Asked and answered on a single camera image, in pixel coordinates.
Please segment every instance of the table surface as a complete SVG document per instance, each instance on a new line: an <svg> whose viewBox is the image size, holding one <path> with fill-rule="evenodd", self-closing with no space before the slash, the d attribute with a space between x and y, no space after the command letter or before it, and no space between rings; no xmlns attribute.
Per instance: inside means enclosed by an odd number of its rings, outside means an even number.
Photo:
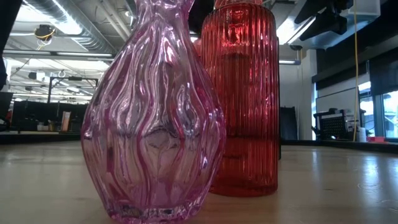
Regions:
<svg viewBox="0 0 398 224"><path fill-rule="evenodd" d="M79 142L0 146L0 223L115 223ZM398 156L284 146L274 195L208 194L196 223L398 224Z"/></svg>

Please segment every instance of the red ribbed glass vase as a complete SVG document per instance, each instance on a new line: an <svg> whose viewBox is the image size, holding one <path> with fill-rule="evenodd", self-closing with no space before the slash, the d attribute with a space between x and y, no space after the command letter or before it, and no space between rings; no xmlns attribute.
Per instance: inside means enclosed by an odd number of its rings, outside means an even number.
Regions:
<svg viewBox="0 0 398 224"><path fill-rule="evenodd" d="M272 194L278 186L279 59L275 19L261 0L216 0L203 24L202 62L218 92L226 150L210 192Z"/></svg>

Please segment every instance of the vase base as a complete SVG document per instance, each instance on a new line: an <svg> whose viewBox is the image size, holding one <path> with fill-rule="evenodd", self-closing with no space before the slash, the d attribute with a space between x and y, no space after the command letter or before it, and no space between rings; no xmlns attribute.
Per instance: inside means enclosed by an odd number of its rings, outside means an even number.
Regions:
<svg viewBox="0 0 398 224"><path fill-rule="evenodd" d="M130 205L116 205L113 209L107 209L108 215L123 224L145 223L178 223L199 212L201 200L196 200L186 205L172 208L147 208L138 209Z"/></svg>
<svg viewBox="0 0 398 224"><path fill-rule="evenodd" d="M209 192L229 197L260 197L271 195L278 189L277 185L260 187L241 187L233 185L212 185Z"/></svg>

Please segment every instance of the ribbed glass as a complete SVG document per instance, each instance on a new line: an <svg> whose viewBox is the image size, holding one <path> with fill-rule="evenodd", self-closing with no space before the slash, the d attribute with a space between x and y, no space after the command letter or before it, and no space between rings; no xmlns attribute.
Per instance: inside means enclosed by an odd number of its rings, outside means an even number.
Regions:
<svg viewBox="0 0 398 224"><path fill-rule="evenodd" d="M108 215L173 223L196 214L225 124L188 31L193 0L136 0L138 22L87 108L81 143Z"/></svg>
<svg viewBox="0 0 398 224"><path fill-rule="evenodd" d="M203 25L201 59L223 107L227 142L210 191L242 197L271 194L277 190L280 148L275 19L266 8L247 1L216 4L222 7Z"/></svg>

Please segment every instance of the wooden table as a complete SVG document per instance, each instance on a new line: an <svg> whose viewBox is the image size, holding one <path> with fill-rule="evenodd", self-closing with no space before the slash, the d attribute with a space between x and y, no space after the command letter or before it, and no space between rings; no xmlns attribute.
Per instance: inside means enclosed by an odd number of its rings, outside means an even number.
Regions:
<svg viewBox="0 0 398 224"><path fill-rule="evenodd" d="M274 195L209 194L197 223L398 224L398 157L282 148ZM0 146L0 223L115 223L105 214L78 142Z"/></svg>

